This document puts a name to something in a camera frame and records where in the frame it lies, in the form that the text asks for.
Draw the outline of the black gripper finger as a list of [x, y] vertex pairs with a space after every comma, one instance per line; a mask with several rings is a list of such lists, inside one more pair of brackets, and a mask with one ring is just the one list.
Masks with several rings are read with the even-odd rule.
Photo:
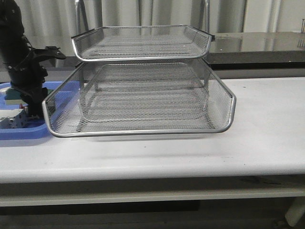
[[37, 95], [35, 97], [35, 112], [36, 115], [39, 117], [43, 117], [43, 110], [42, 110], [42, 101], [44, 100], [44, 95]]
[[35, 103], [31, 100], [27, 101], [26, 113], [27, 113], [27, 116], [29, 116], [29, 117], [36, 115]]

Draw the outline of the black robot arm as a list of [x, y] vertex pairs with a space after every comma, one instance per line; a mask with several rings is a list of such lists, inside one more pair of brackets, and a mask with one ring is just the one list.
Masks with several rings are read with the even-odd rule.
[[48, 94], [43, 88], [48, 75], [32, 58], [33, 49], [24, 36], [21, 11], [13, 0], [0, 2], [0, 58], [5, 65], [13, 89], [20, 92], [28, 105], [28, 115], [43, 118], [42, 101]]

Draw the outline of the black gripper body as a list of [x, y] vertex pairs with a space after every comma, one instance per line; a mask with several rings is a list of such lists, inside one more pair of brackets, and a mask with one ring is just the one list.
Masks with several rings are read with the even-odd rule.
[[42, 87], [48, 76], [46, 69], [39, 63], [29, 63], [19, 69], [12, 65], [7, 67], [11, 86], [20, 93], [21, 99], [28, 105], [41, 105], [48, 94], [48, 90]]

